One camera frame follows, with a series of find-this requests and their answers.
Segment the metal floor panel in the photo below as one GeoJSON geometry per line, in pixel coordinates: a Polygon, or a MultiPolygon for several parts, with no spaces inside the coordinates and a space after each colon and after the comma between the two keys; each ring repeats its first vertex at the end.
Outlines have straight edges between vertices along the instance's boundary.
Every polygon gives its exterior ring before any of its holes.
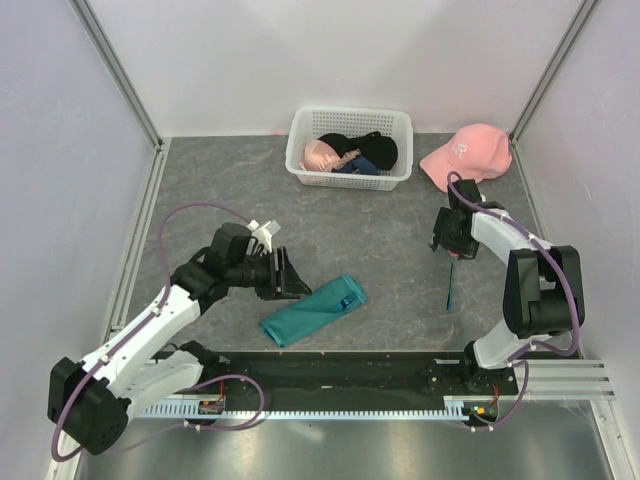
{"type": "MultiPolygon", "coordinates": [[[[177,429],[126,454],[85,457],[83,468],[89,458],[91,480],[611,479],[589,405],[571,405],[524,404],[493,433],[376,420],[265,421],[240,432],[199,434],[177,429]]],[[[136,420],[119,445],[172,422],[136,420]]]]}

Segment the pink cloth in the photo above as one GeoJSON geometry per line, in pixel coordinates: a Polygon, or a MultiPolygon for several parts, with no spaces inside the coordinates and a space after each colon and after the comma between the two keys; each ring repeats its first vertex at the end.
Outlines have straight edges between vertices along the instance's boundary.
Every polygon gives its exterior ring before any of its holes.
{"type": "Polygon", "coordinates": [[[310,172],[330,172],[340,157],[329,145],[320,140],[311,140],[304,147],[300,168],[310,172]]]}
{"type": "Polygon", "coordinates": [[[447,191],[447,175],[455,170],[463,179],[481,182],[497,178],[511,165],[507,134],[490,125],[477,123],[461,128],[453,138],[420,162],[433,183],[447,191]]]}

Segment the black cloth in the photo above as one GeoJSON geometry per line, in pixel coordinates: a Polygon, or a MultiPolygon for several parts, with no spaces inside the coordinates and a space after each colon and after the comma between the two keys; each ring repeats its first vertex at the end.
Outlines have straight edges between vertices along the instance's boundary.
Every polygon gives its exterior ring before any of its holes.
{"type": "Polygon", "coordinates": [[[360,153],[378,170],[391,170],[398,161],[398,146],[391,137],[371,132],[362,137],[348,138],[341,133],[327,133],[318,140],[333,148],[340,157],[360,149],[360,153]]]}

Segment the cap brim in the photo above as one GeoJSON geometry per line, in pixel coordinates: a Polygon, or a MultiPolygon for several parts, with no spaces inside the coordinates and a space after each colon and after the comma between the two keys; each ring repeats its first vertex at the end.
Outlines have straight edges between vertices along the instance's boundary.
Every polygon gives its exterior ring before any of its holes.
{"type": "Polygon", "coordinates": [[[449,144],[443,145],[420,161],[420,168],[429,175],[436,187],[445,193],[448,191],[447,177],[449,173],[456,171],[464,179],[475,177],[471,172],[454,167],[449,163],[449,148],[449,144]]]}

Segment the gray marble surface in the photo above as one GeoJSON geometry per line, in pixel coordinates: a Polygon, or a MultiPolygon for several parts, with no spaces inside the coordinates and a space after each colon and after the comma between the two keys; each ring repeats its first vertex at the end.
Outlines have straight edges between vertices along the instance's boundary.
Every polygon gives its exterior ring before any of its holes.
{"type": "MultiPolygon", "coordinates": [[[[215,201],[258,221],[277,220],[278,245],[311,288],[347,273],[363,286],[369,303],[288,347],[290,350],[458,350],[486,334],[501,318],[505,268],[486,247],[473,261],[458,262],[453,311],[445,310],[450,257],[428,243],[447,197],[418,168],[448,134],[414,139],[412,176],[392,192],[309,187],[284,166],[286,137],[174,139],[135,283],[129,318],[159,292],[162,275],[155,232],[172,208],[215,201]]],[[[517,169],[485,181],[480,190],[502,203],[530,229],[533,216],[517,169]]],[[[233,217],[193,208],[171,219],[164,244],[172,269],[209,245],[222,222],[233,217]]],[[[198,340],[216,350],[275,350],[259,322],[283,308],[252,290],[235,289],[176,342],[198,340]]]]}

